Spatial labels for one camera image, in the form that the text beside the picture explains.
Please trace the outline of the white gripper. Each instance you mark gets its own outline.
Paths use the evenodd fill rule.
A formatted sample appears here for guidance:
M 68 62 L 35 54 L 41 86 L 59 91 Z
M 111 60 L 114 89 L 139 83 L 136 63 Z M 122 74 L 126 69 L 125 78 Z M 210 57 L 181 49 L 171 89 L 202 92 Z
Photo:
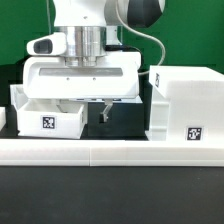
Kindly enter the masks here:
M 27 44 L 30 58 L 23 69 L 25 94 L 33 99 L 57 99 L 61 113 L 71 105 L 62 99 L 103 99 L 100 123 L 106 123 L 113 99 L 132 99 L 139 94 L 138 52 L 108 51 L 86 61 L 67 56 L 66 35 L 56 32 Z

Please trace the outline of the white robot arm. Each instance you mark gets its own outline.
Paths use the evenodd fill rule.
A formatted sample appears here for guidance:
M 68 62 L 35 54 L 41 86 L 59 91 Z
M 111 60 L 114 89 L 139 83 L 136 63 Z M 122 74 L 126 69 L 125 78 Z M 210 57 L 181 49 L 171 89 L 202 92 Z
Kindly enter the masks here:
M 56 31 L 30 41 L 25 94 L 34 99 L 102 100 L 103 122 L 115 100 L 139 94 L 141 54 L 124 47 L 117 28 L 148 28 L 165 0 L 53 0 Z

